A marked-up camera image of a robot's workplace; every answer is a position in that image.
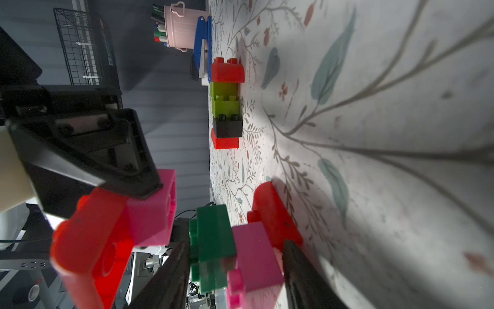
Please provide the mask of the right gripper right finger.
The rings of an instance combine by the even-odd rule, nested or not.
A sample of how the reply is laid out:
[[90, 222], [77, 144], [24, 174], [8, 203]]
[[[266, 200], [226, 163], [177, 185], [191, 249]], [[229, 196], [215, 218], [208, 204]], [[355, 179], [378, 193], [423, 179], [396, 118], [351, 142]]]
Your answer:
[[283, 269], [289, 308], [346, 308], [299, 246], [286, 239]]

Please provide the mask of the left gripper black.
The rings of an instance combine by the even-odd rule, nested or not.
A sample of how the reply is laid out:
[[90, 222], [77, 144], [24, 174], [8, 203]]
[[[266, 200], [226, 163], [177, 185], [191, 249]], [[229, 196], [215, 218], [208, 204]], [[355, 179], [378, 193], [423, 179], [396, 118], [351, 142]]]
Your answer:
[[145, 200], [163, 187], [137, 113], [121, 109], [119, 87], [40, 85], [41, 74], [2, 30], [1, 124], [44, 213], [68, 219], [95, 188]]

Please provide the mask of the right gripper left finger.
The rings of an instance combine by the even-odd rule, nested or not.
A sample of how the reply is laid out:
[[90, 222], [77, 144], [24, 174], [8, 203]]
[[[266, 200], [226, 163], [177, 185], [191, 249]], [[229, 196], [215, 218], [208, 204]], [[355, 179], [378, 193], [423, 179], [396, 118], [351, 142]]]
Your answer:
[[181, 242], [128, 308], [185, 308], [190, 274], [190, 242]]

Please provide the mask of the magenta lego brick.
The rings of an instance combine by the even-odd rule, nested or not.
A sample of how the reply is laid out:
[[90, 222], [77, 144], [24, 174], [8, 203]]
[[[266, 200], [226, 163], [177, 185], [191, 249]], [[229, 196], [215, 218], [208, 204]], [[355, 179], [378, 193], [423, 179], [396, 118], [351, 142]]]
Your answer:
[[228, 271], [229, 308], [275, 308], [284, 276], [261, 222], [232, 228], [237, 260]]

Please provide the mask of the dark green lego brick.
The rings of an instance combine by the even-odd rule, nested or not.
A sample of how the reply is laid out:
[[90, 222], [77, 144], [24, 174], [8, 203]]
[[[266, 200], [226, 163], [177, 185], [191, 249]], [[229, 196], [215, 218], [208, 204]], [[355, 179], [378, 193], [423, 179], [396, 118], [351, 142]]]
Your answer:
[[235, 269], [237, 250], [225, 205], [196, 210], [189, 221], [191, 281], [202, 294], [228, 285], [228, 272]]

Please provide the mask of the pink lego brick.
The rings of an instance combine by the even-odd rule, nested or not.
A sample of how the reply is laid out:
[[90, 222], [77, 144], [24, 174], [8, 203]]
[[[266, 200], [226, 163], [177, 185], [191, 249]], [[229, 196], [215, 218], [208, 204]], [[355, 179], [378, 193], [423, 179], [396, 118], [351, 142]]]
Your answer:
[[163, 187], [145, 200], [130, 198], [126, 212], [129, 216], [131, 238], [136, 247], [168, 245], [171, 240], [177, 208], [176, 171], [158, 171]]

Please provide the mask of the red lego brick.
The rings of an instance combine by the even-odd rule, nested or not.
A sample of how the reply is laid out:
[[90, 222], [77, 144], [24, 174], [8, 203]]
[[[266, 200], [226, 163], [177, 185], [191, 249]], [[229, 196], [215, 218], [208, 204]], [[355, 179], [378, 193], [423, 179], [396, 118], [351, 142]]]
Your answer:
[[244, 66], [237, 58], [225, 60], [223, 57], [216, 57], [211, 64], [211, 82], [222, 83], [245, 83]]
[[238, 149], [239, 148], [239, 138], [218, 138], [215, 131], [211, 129], [211, 140], [214, 149]]
[[55, 230], [50, 261], [77, 308], [112, 308], [134, 242], [128, 198], [96, 188]]
[[250, 224], [261, 222], [272, 247], [281, 252], [286, 239], [292, 240], [299, 247], [303, 245], [303, 237], [272, 182], [265, 182], [255, 190], [252, 210], [247, 213], [247, 220]]

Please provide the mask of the black lego brick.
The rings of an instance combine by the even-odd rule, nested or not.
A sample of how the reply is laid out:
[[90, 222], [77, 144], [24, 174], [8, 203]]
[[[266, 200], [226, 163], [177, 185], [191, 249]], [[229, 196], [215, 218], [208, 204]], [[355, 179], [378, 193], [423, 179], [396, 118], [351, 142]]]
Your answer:
[[218, 139], [241, 138], [243, 136], [243, 120], [240, 114], [227, 117], [220, 114], [214, 118], [214, 133]]

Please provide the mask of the lime green lego brick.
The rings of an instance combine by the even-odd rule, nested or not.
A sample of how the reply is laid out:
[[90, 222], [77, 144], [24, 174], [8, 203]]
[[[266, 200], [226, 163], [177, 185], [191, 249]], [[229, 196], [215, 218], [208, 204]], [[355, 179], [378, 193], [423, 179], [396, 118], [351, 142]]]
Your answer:
[[230, 100], [230, 97], [238, 97], [238, 83], [231, 82], [211, 82], [210, 83], [210, 96], [212, 100], [216, 100], [218, 96], [223, 100]]
[[241, 103], [239, 100], [231, 100], [233, 96], [229, 96], [225, 99], [224, 96], [220, 96], [220, 99], [212, 99], [212, 114], [215, 118], [220, 115], [225, 115], [227, 118], [231, 118], [232, 115], [241, 115]]

